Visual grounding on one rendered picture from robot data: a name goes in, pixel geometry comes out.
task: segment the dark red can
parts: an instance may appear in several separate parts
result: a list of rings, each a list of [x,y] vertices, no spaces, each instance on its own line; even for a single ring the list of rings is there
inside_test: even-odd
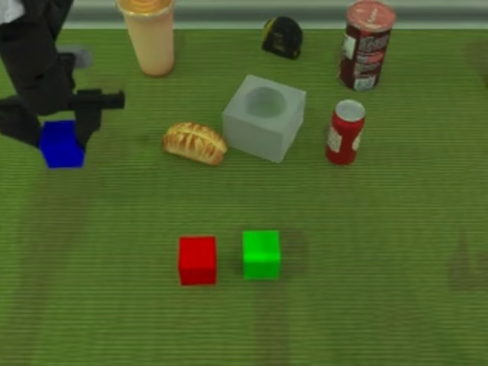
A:
[[[348,9],[339,67],[345,86],[365,91],[378,84],[395,19],[393,9],[376,0],[360,0]]]
[[[365,116],[366,110],[358,101],[346,99],[335,106],[326,143],[326,156],[330,162],[339,165],[354,162]]]

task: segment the bread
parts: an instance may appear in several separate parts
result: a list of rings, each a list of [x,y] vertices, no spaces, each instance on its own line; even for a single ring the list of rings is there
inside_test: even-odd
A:
[[[192,122],[171,126],[162,137],[165,151],[208,165],[219,165],[227,152],[222,137],[209,127]]]

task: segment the red can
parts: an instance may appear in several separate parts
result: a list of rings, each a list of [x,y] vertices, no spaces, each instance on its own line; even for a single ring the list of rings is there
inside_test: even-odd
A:
[[[376,0],[360,0],[348,9],[339,67],[345,86],[365,91],[378,84],[395,19],[393,9]]]
[[[366,110],[358,101],[346,99],[337,104],[327,134],[326,156],[330,162],[339,165],[354,162],[365,116]]]

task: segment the green table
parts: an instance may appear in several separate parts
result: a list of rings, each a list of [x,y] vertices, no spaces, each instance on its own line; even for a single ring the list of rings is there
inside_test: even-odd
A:
[[[486,364],[488,91],[464,57],[483,37],[396,31],[382,84],[358,94],[336,81],[340,30],[306,32],[295,62],[258,31],[178,32],[166,79],[140,74],[123,31],[66,31],[95,55],[79,86],[123,88],[127,109],[78,171],[0,139],[0,364]],[[282,164],[162,152],[174,122],[220,130],[249,73],[309,92]],[[358,160],[335,167],[323,129],[343,98],[368,116]],[[281,231],[281,281],[242,279],[242,230]],[[179,286],[184,234],[217,236],[216,287]]]

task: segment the gray box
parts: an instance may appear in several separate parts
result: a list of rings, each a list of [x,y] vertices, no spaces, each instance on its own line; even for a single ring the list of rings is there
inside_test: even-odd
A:
[[[222,113],[228,146],[281,162],[301,124],[307,92],[247,75]]]

